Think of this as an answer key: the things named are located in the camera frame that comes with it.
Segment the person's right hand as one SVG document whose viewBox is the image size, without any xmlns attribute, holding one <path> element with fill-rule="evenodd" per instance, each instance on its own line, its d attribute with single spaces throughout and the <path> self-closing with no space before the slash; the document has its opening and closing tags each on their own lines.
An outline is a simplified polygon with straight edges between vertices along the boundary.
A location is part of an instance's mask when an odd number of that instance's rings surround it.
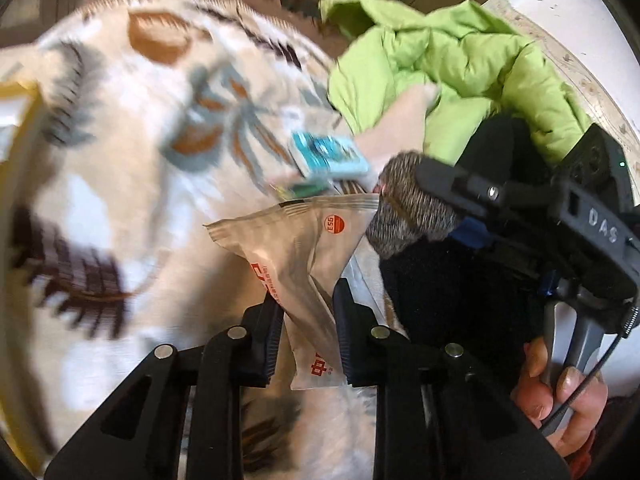
<svg viewBox="0 0 640 480">
<path fill-rule="evenodd" d="M 582 384 L 585 376 L 575 367 L 567 367 L 552 390 L 541 380 L 548 361 L 544 338 L 538 337 L 524 346 L 525 363 L 518 384 L 512 392 L 512 400 L 537 427 L 552 412 L 555 404 L 564 403 Z M 608 386 L 598 375 L 582 390 L 572 403 L 573 415 L 563 429 L 547 438 L 562 457 L 574 454 L 589 440 L 596 428 L 608 400 Z"/>
</svg>

